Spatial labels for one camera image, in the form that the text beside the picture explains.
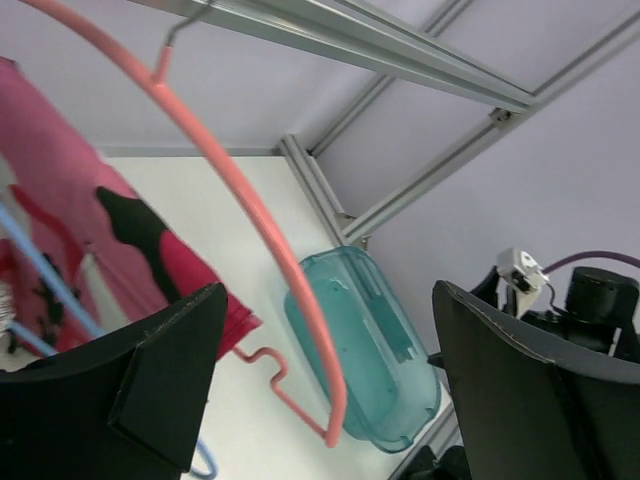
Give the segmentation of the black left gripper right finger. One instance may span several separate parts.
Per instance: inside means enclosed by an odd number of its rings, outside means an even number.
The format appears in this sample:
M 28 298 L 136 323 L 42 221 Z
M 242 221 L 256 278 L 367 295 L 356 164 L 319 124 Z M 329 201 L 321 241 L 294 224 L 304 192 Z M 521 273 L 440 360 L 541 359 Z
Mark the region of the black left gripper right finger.
M 434 321 L 475 479 L 639 477 L 639 366 L 513 318 L 448 281 Z

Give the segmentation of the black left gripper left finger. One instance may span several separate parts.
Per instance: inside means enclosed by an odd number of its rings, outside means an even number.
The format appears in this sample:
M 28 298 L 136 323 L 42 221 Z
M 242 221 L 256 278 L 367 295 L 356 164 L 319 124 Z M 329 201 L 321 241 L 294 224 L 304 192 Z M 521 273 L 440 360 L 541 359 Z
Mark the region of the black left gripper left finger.
M 227 292 L 209 285 L 1 375 L 4 475 L 182 475 L 218 356 Z

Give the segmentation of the pink plastic hanger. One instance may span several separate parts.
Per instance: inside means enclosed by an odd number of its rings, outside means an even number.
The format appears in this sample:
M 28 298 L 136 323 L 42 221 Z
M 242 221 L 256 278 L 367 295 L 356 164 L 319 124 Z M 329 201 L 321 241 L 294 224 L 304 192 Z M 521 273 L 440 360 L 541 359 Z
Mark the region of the pink plastic hanger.
M 320 426 L 280 388 L 280 382 L 288 373 L 288 365 L 277 350 L 264 347 L 248 355 L 237 348 L 235 354 L 247 363 L 254 363 L 265 355 L 274 358 L 280 370 L 270 380 L 272 391 L 324 440 L 327 447 L 335 447 L 339 442 L 346 415 L 347 388 L 322 308 L 288 241 L 258 193 L 227 151 L 174 94 L 166 82 L 178 32 L 201 20 L 212 10 L 212 3 L 210 1 L 200 3 L 198 9 L 190 16 L 169 29 L 153 71 L 95 24 L 62 3 L 32 0 L 27 4 L 74 31 L 119 67 L 182 130 L 231 190 L 270 250 L 304 313 L 307 328 L 314 341 L 329 386 L 331 410 L 328 425 Z

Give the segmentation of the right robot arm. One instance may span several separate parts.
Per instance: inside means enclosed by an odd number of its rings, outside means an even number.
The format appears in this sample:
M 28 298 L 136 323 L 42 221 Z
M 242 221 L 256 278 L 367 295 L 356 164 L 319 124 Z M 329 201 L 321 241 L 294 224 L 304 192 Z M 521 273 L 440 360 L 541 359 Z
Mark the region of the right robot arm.
M 639 475 L 637 281 L 573 271 L 564 310 L 515 318 L 447 282 L 434 320 L 475 479 Z

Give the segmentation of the pink camouflage trousers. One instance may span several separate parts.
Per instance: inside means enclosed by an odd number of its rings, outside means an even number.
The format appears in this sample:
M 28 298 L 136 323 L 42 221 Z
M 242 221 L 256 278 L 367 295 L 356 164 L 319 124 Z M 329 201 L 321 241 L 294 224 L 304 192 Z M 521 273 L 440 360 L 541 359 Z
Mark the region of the pink camouflage trousers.
M 105 331 L 219 280 L 9 59 L 1 62 L 1 198 Z

